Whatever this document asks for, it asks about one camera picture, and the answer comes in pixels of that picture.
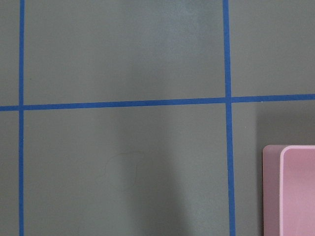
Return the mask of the pink plastic tray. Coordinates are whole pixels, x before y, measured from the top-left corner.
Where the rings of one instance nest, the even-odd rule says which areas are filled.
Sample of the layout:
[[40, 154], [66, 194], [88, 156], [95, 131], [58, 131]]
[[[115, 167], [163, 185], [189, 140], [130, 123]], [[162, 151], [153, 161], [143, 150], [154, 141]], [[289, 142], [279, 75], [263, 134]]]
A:
[[315, 234], [315, 147], [268, 145], [262, 151], [263, 234]]

